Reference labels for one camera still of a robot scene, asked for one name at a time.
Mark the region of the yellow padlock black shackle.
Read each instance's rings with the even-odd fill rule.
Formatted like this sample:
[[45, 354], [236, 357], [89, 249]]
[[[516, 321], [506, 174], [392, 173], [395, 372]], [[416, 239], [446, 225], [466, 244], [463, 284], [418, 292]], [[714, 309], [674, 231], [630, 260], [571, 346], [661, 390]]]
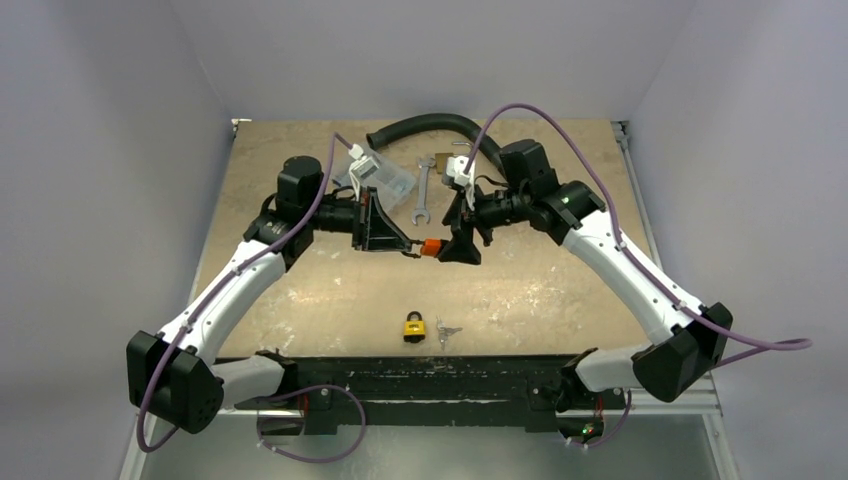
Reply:
[[403, 340], [416, 344], [426, 339], [427, 331], [423, 316], [419, 311], [411, 311], [404, 322]]

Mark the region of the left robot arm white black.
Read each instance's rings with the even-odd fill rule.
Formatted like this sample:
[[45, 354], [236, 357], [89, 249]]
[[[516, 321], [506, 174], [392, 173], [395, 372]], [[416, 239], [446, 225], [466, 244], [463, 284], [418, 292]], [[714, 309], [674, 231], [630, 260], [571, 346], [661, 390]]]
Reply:
[[206, 289], [157, 333], [136, 333], [126, 347], [130, 402], [188, 433], [205, 429], [222, 407], [262, 398], [284, 409], [297, 399], [296, 366], [258, 352], [219, 364], [225, 340], [262, 294], [311, 246], [316, 231], [350, 235], [363, 252], [409, 254], [413, 242], [388, 212], [410, 195], [412, 175], [353, 146], [347, 181], [332, 192], [321, 163], [287, 159], [275, 193], [262, 203], [232, 258]]

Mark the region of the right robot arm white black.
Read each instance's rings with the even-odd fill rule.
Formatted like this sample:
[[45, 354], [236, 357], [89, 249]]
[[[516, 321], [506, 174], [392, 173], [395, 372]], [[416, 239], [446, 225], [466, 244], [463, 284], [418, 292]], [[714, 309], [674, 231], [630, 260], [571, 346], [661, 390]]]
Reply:
[[613, 388], [641, 388], [671, 403], [719, 363], [726, 340], [717, 330], [733, 322], [723, 304], [705, 305], [631, 246], [610, 207], [588, 185], [559, 181], [539, 142], [519, 140], [499, 155], [505, 182], [489, 194], [477, 186], [468, 157], [447, 159], [443, 182], [456, 192], [443, 219], [451, 238], [427, 241], [422, 253], [441, 262], [478, 265], [476, 235], [489, 245], [494, 229], [528, 222], [589, 266], [648, 339], [644, 346], [591, 348], [569, 361], [551, 390], [556, 410], [584, 407]]

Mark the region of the orange black padlock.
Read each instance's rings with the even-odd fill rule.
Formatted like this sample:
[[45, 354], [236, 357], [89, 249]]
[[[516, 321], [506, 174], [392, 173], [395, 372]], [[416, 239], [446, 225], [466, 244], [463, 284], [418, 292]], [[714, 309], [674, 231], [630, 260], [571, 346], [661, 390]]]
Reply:
[[412, 258], [437, 257], [443, 249], [445, 242], [441, 239], [427, 238], [424, 240], [413, 240], [412, 251], [407, 256]]

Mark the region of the silver keys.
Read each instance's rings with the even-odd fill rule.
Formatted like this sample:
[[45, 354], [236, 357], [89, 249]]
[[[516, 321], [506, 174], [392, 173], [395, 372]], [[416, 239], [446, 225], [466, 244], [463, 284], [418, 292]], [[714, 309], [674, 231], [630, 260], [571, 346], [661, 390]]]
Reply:
[[446, 350], [447, 342], [449, 338], [456, 333], [462, 332], [464, 330], [463, 327], [448, 327], [445, 325], [444, 321], [440, 316], [436, 317], [436, 327], [438, 333], [438, 341], [442, 351]]

